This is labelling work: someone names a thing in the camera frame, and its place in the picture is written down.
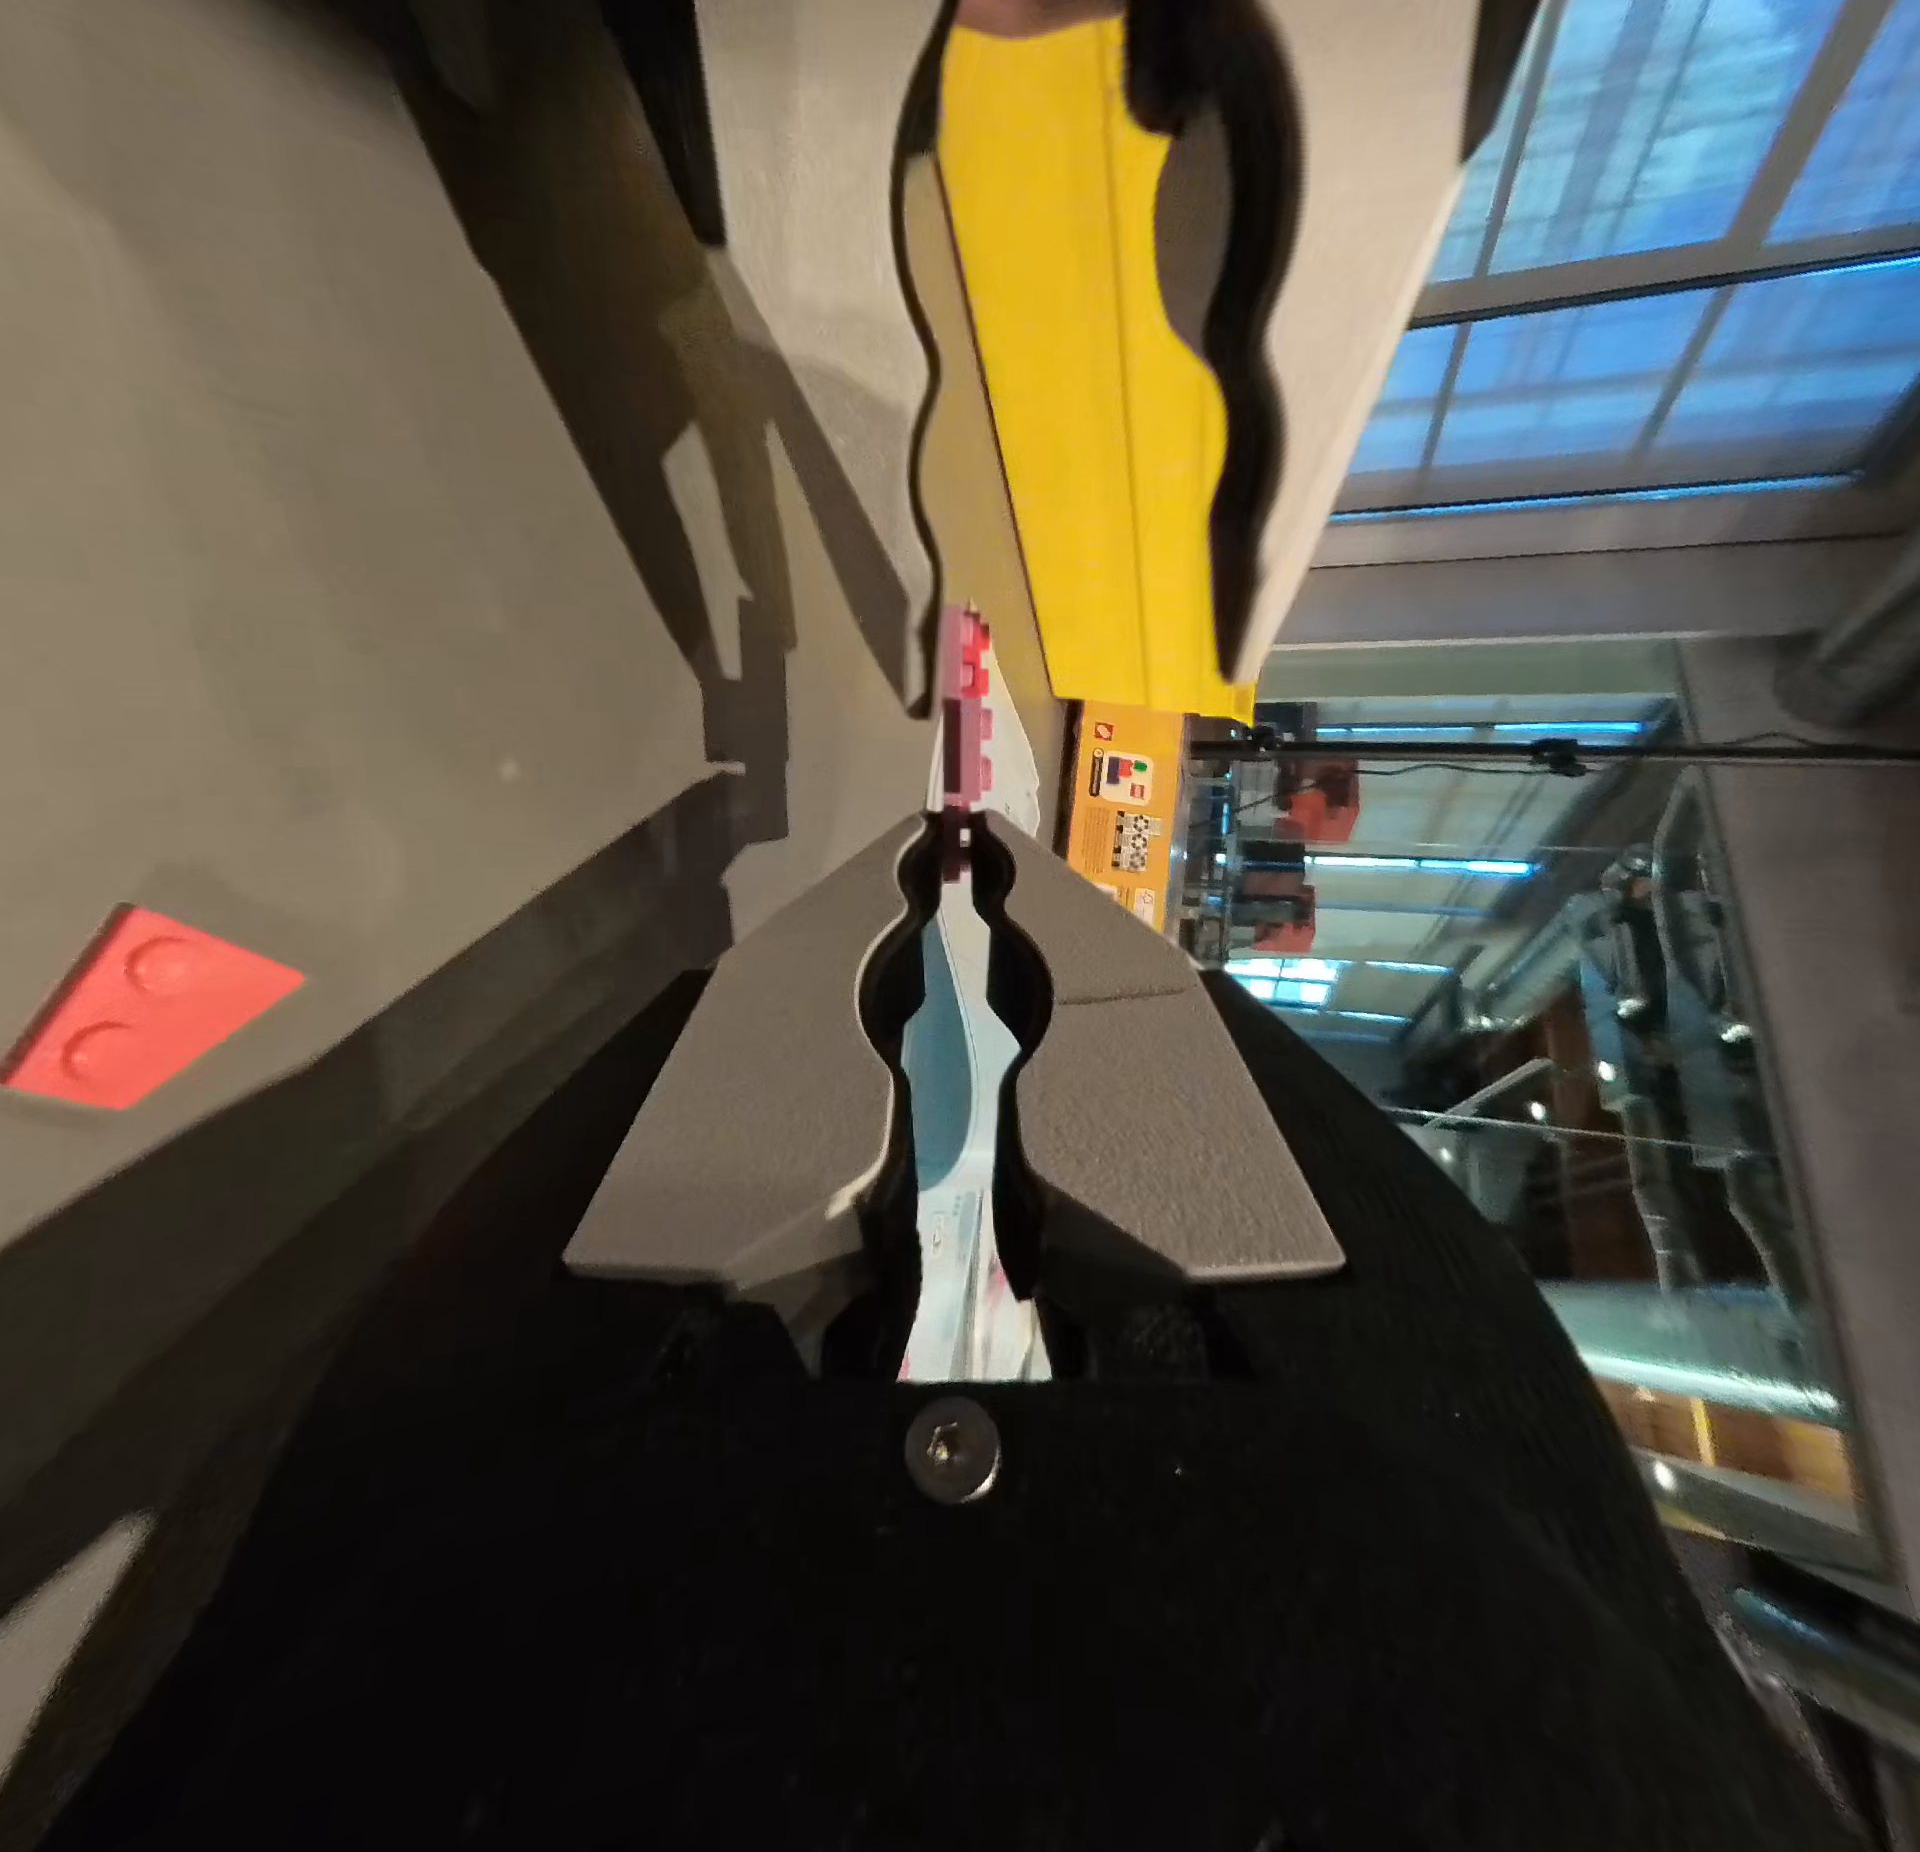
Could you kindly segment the grey desk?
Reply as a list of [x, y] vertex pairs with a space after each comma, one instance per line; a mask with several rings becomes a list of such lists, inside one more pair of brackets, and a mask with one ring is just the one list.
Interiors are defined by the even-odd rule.
[[[120, 904], [305, 975], [128, 1111], [5, 1091], [12, 1765], [126, 1724], [399, 1262], [938, 736], [616, 0], [5, 0], [2, 63], [5, 1057]], [[934, 96], [944, 598], [1013, 550]]]

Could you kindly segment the yellow plastic bin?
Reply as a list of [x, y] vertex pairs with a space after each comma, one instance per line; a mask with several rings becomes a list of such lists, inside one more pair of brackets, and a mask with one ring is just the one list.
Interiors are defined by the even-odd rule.
[[936, 161], [1051, 687], [1243, 724], [1212, 626], [1225, 408], [1157, 265], [1169, 152], [1119, 20], [949, 30]]

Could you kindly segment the black pole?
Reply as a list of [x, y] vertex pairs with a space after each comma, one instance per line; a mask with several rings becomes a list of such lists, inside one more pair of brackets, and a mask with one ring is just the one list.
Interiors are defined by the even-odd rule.
[[1191, 741], [1192, 762], [1243, 760], [1348, 760], [1353, 764], [1438, 764], [1438, 767], [1524, 767], [1546, 776], [1583, 776], [1606, 762], [1667, 762], [1719, 767], [1837, 767], [1837, 770], [1916, 770], [1913, 747], [1882, 742], [1805, 742], [1805, 741], [1725, 741], [1725, 742], [1593, 742], [1572, 736], [1546, 736], [1524, 742], [1501, 741], [1419, 741], [1419, 739], [1319, 739], [1274, 741], [1210, 739]]

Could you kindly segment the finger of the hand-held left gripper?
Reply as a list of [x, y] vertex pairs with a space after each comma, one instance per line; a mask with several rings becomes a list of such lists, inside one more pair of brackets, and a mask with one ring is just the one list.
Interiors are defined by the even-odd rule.
[[955, 0], [689, 0], [722, 245], [780, 447], [899, 706], [925, 717], [942, 568], [922, 455], [942, 362], [903, 185]]
[[1162, 265], [1224, 415], [1212, 653], [1258, 671], [1449, 222], [1482, 0], [1126, 0], [1124, 96], [1210, 253]]

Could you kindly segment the window with black frame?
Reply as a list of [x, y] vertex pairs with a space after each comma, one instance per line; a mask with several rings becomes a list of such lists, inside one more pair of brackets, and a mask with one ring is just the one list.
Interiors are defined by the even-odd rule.
[[1918, 0], [1542, 0], [1337, 520], [1890, 497]]

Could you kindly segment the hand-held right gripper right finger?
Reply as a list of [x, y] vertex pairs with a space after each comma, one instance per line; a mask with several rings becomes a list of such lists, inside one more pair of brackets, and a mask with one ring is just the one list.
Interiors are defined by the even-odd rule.
[[1028, 1371], [1082, 1375], [1130, 1312], [1328, 1282], [1347, 1254], [1191, 956], [997, 814], [972, 815], [997, 1090], [991, 1235]]

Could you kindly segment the glass partition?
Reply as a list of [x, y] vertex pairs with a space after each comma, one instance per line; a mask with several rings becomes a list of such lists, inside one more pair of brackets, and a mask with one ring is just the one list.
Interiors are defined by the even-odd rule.
[[[1210, 739], [1797, 741], [1704, 731], [1661, 640], [1281, 656]], [[1734, 788], [1854, 770], [1364, 764], [1340, 846], [1277, 828], [1283, 760], [1185, 760], [1180, 934], [1469, 1196], [1572, 1338], [1667, 1522], [1896, 1579], [1747, 927]], [[1240, 888], [1316, 888], [1309, 955]]]

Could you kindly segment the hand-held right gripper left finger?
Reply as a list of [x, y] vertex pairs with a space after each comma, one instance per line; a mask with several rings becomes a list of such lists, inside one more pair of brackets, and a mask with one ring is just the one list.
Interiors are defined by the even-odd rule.
[[915, 1242], [899, 1033], [936, 893], [938, 820], [913, 814], [714, 963], [564, 1248], [575, 1278], [767, 1307], [823, 1369]]

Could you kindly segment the long pink brick plate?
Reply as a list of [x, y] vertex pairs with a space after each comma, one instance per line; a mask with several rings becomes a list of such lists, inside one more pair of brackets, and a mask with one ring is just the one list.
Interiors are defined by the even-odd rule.
[[948, 605], [936, 643], [942, 875], [972, 868], [972, 815], [991, 788], [991, 632], [970, 607]]

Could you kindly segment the light blue instruction booklet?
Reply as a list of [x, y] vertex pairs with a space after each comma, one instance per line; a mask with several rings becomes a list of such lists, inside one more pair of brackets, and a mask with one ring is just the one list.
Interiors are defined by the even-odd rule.
[[1037, 1307], [1013, 1295], [994, 1221], [1002, 1078], [1018, 1050], [989, 1004], [991, 932], [972, 868], [942, 877], [922, 945], [924, 1000], [901, 1072], [916, 1153], [919, 1295], [899, 1379], [1038, 1385], [1051, 1373]]

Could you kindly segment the yellow toy box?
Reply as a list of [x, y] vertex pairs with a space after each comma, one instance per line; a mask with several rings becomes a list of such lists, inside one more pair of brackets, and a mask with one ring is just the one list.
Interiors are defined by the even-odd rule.
[[1185, 747], [1182, 712], [1086, 698], [1066, 715], [1056, 852], [1163, 938], [1185, 857]]

